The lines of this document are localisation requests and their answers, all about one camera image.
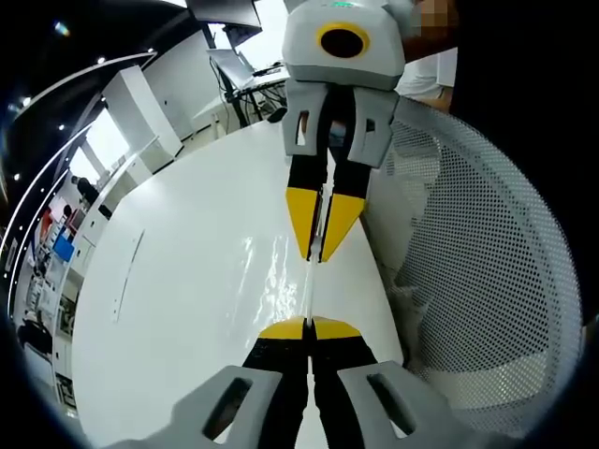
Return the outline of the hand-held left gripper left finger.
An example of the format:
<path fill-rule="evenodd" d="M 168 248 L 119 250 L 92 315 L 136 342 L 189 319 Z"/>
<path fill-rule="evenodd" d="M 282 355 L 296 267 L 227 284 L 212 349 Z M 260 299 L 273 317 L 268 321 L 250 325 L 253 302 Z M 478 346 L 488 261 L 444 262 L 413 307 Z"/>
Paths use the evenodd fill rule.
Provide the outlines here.
<path fill-rule="evenodd" d="M 293 448 L 308 402 L 308 320 L 263 329 L 239 366 L 228 365 L 172 409 L 144 439 L 112 448 Z"/>

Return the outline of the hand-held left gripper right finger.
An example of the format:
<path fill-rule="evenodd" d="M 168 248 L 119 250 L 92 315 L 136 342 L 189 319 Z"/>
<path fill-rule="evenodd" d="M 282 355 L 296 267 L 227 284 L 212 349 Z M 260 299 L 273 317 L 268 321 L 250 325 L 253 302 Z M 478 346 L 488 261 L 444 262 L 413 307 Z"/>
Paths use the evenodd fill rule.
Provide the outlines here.
<path fill-rule="evenodd" d="M 330 448 L 471 448 L 446 399 L 343 321 L 312 319 L 314 399 Z"/>

